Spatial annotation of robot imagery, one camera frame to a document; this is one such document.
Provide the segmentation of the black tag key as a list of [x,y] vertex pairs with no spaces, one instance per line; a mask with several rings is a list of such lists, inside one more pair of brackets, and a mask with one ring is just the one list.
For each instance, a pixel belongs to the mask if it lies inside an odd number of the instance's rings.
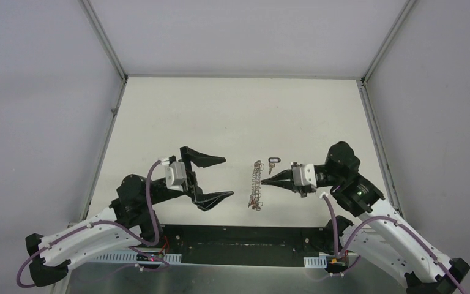
[[269,157],[268,158],[268,174],[270,175],[277,164],[281,162],[279,157]]

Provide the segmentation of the metal disc with keyrings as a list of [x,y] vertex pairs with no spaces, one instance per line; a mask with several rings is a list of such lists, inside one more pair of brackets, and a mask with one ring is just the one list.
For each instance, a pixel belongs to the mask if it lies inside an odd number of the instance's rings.
[[261,174],[264,164],[257,160],[253,164],[251,192],[248,201],[248,208],[254,211],[261,211],[263,202],[261,201]]

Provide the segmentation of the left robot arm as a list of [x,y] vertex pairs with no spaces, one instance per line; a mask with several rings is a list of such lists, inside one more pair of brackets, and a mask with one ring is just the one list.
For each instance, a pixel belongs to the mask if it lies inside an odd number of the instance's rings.
[[224,157],[201,153],[188,146],[176,156],[157,160],[146,176],[127,175],[117,198],[101,212],[59,233],[26,237],[28,259],[17,272],[20,288],[46,287],[63,280],[69,271],[112,250],[139,245],[157,247],[163,228],[154,205],[187,196],[201,211],[209,211],[232,191],[205,194],[193,166],[207,168],[226,162]]

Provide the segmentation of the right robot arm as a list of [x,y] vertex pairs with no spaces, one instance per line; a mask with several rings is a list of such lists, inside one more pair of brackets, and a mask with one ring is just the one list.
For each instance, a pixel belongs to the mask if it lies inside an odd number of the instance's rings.
[[328,194],[320,193],[329,209],[332,229],[323,243],[340,258],[346,251],[374,264],[394,278],[406,293],[466,293],[462,282],[470,270],[462,258],[450,258],[416,232],[384,194],[359,173],[360,160],[347,142],[332,145],[321,165],[293,162],[290,169],[261,181],[306,197],[329,187],[345,211],[360,220],[337,223]]

